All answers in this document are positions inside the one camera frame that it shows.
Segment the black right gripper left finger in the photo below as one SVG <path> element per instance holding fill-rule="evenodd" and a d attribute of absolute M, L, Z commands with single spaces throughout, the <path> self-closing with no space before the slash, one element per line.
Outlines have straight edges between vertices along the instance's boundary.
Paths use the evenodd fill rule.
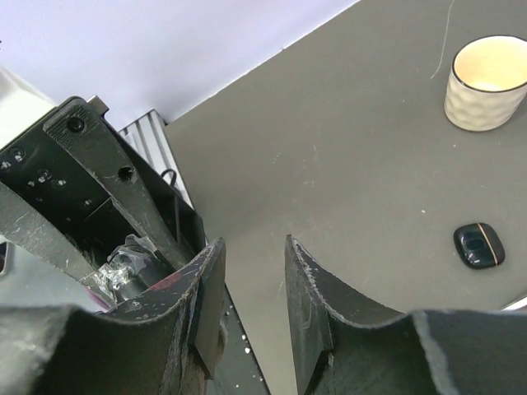
<path fill-rule="evenodd" d="M 4 394 L 203 394 L 226 343 L 226 244 L 105 313 L 1 310 Z"/>

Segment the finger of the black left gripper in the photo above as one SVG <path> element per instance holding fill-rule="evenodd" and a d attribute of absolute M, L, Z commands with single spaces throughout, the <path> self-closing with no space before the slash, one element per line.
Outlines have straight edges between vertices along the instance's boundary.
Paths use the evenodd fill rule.
<path fill-rule="evenodd" d="M 50 221 L 7 185 L 1 185 L 1 236 L 86 284 L 94 268 Z"/>
<path fill-rule="evenodd" d="M 109 194 L 118 213 L 165 262 L 180 269 L 192 259 L 178 239 L 175 193 L 152 168 L 141 176 L 142 158 L 133 161 L 128 154 L 134 149 L 90 105 L 55 109 L 43 130 Z"/>

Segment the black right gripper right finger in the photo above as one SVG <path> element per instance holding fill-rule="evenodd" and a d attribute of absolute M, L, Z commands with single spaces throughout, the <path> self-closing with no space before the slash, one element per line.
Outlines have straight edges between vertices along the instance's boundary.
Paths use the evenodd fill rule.
<path fill-rule="evenodd" d="M 291 348 L 300 394 L 523 394 L 521 312 L 386 307 L 285 243 Z"/>

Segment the glossy black gold-trim charging case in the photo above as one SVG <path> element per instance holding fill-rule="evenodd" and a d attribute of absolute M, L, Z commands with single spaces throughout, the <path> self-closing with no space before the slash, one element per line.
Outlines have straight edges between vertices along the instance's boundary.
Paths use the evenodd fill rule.
<path fill-rule="evenodd" d="M 487 223 L 462 225 L 454 231 L 453 241 L 461 261 L 473 270 L 497 267 L 506 259 L 497 232 Z"/>

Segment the black marbled earbud case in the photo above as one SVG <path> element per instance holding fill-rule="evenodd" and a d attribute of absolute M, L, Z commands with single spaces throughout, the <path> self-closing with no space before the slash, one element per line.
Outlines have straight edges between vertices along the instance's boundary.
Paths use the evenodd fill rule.
<path fill-rule="evenodd" d="M 128 235 L 116 247 L 105 264 L 92 276 L 102 293 L 117 305 L 139 296 L 175 272 L 157 255 L 157 247 L 148 237 Z"/>

